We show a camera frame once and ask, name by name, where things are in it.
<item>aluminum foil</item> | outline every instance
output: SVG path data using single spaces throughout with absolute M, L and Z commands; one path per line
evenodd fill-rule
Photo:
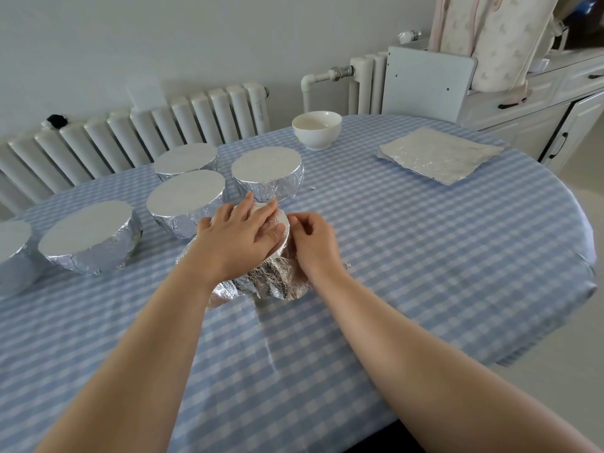
M 257 204 L 253 210 L 263 206 Z M 268 256 L 259 266 L 236 280 L 223 281 L 215 287 L 210 295 L 208 310 L 215 309 L 230 300 L 246 295 L 255 295 L 259 299 L 276 297 L 291 301 L 302 297 L 308 289 L 310 282 L 300 268 L 295 254 L 295 245 L 289 233 L 289 222 L 285 213 L 278 213 L 260 228 L 259 235 L 277 222 L 286 226 L 281 244 Z M 182 254 L 176 259 L 176 263 L 187 254 L 193 239 Z
M 185 144 L 162 154 L 154 164 L 159 179 L 166 181 L 179 174 L 195 170 L 214 170 L 220 173 L 218 150 L 211 144 Z
M 111 200 L 60 220 L 38 248 L 46 259 L 66 270 L 101 275 L 123 269 L 142 235 L 143 226 L 132 206 Z
M 403 138 L 380 146 L 377 156 L 451 185 L 464 179 L 503 149 L 421 127 Z
M 231 167 L 239 191 L 243 195 L 252 192 L 258 202 L 294 197 L 304 181 L 304 171 L 300 154 L 279 146 L 247 152 Z
M 157 224 L 177 238 L 197 234 L 201 218 L 214 216 L 226 201 L 224 177 L 215 171 L 190 171 L 160 184 L 147 199 Z
M 0 224 L 0 299 L 30 287 L 47 266 L 37 250 L 38 238 L 25 221 Z

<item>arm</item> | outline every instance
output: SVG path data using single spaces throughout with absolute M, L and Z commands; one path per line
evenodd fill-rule
M 319 215 L 289 218 L 313 287 L 386 402 L 428 452 L 600 451 L 539 402 L 353 280 Z
M 37 447 L 37 453 L 165 452 L 214 287 L 257 266 L 283 225 L 256 234 L 277 208 L 250 216 L 252 197 L 199 222 L 198 236 L 117 347 Z

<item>drawer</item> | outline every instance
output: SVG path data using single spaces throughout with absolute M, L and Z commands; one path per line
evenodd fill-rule
M 530 77 L 528 87 L 533 93 L 526 102 L 511 108 L 499 107 L 513 95 L 509 90 L 468 95 L 461 107 L 457 124 L 468 129 L 482 130 L 547 108 L 565 74 L 563 69 L 559 69 Z
M 604 56 L 575 63 L 563 70 L 566 75 L 552 104 L 577 98 L 604 87 Z

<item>floor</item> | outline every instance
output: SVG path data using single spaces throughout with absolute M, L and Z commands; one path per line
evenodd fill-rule
M 604 254 L 604 117 L 560 174 L 583 206 Z M 510 368 L 494 371 L 558 413 L 604 449 L 604 276 L 568 325 Z

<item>cabinet door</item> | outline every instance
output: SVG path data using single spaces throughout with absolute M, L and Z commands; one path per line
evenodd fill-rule
M 546 108 L 482 132 L 507 141 L 510 145 L 538 160 L 566 114 L 570 103 Z
M 604 92 L 573 104 L 554 142 L 545 153 L 543 163 L 558 174 L 572 153 L 604 112 Z

